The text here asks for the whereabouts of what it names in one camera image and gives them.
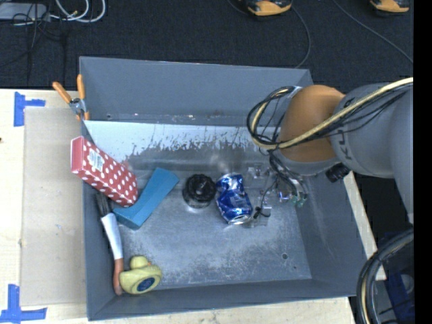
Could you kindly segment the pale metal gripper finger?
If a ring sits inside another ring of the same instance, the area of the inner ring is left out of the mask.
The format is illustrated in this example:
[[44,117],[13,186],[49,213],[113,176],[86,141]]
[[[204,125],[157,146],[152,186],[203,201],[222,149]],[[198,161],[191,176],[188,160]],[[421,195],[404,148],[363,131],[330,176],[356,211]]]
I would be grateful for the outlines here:
[[270,176],[268,167],[262,165],[253,165],[248,167],[248,179],[250,181],[265,181]]
[[251,227],[266,226],[271,217],[272,207],[263,205],[261,207],[255,207],[250,220]]

